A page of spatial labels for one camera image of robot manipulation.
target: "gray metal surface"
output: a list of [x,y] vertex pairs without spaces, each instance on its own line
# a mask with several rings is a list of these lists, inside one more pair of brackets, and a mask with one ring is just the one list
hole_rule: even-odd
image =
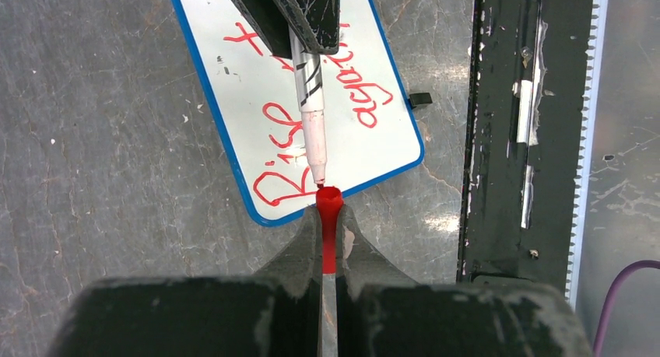
[[[375,2],[436,103],[424,164],[347,203],[406,274],[453,282],[472,0]],[[248,217],[170,0],[0,0],[0,34],[0,356],[43,355],[95,279],[246,275],[296,232]]]
[[[660,0],[609,0],[577,314],[593,338],[610,283],[660,259]],[[660,273],[639,271],[617,297],[603,355],[660,351]]]

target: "marker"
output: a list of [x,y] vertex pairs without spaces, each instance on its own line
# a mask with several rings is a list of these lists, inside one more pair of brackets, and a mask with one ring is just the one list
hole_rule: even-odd
[[325,183],[325,164],[328,162],[325,151],[325,117],[323,110],[323,81],[321,79],[321,58],[308,54],[298,36],[289,28],[293,74],[296,77],[298,107],[303,121],[305,152],[314,183]]

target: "white marker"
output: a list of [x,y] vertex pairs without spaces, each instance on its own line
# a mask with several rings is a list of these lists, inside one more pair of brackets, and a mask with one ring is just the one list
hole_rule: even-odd
[[325,117],[323,109],[323,81],[321,79],[321,58],[308,54],[298,36],[289,28],[291,54],[296,77],[298,107],[303,120],[305,152],[314,183],[325,183],[325,164],[328,162],[325,151]]

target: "whiteboard marker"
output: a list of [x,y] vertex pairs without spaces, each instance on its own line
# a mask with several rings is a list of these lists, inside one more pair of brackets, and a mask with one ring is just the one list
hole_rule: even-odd
[[323,81],[321,79],[321,58],[308,54],[298,36],[289,28],[293,74],[296,77],[298,107],[303,121],[305,152],[314,183],[325,183],[325,164],[328,162],[325,151],[325,117],[323,110]]

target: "small whiteboard with blue frame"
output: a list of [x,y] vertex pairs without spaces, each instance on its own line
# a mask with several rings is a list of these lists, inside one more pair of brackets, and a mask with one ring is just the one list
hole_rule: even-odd
[[[271,56],[231,0],[172,0],[250,216],[277,226],[317,190],[291,61]],[[339,52],[322,58],[326,184],[350,196],[422,162],[423,143],[371,0],[341,0]]]

